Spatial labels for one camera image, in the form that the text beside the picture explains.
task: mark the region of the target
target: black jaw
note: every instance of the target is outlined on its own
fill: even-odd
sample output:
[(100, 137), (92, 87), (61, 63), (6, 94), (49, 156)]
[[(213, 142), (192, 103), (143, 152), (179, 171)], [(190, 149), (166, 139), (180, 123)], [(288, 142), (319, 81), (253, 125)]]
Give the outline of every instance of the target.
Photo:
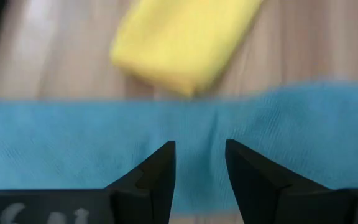
[(105, 189), (0, 190), (1, 224), (166, 224), (175, 187), (175, 142)]
[(235, 140), (226, 165), (244, 223), (358, 223), (358, 189), (330, 190)]

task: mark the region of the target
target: wood grain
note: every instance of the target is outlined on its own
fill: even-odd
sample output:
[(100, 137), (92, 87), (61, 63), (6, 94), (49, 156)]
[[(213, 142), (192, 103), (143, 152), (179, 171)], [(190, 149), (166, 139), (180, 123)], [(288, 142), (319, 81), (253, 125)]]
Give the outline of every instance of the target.
[[(178, 98), (111, 65), (111, 40), (130, 4), (10, 1), (0, 28), (0, 98)], [(265, 0), (221, 78), (199, 97), (324, 79), (358, 81), (358, 1)], [(240, 222), (238, 213), (172, 221)]]

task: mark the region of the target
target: yellow cloth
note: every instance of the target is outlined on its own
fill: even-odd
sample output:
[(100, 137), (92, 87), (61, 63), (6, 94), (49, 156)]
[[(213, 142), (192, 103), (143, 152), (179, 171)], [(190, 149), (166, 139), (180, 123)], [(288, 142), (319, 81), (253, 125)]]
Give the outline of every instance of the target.
[(262, 0), (141, 0), (112, 43), (113, 64), (186, 96), (219, 75)]

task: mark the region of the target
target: yellow microfiber towel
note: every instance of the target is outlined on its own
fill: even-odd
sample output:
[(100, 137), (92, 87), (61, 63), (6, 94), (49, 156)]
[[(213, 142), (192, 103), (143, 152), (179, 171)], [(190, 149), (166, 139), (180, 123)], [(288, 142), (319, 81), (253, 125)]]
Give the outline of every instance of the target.
[(262, 0), (140, 0), (112, 43), (113, 64), (186, 96), (211, 86)]

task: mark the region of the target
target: blue towel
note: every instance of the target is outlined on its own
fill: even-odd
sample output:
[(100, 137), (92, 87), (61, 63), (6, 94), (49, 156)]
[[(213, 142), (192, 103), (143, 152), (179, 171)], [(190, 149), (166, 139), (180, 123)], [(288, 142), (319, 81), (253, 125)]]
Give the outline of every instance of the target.
[(0, 101), (0, 189), (104, 187), (175, 140), (173, 212), (230, 210), (226, 139), (330, 188), (358, 187), (358, 85), (233, 101)]

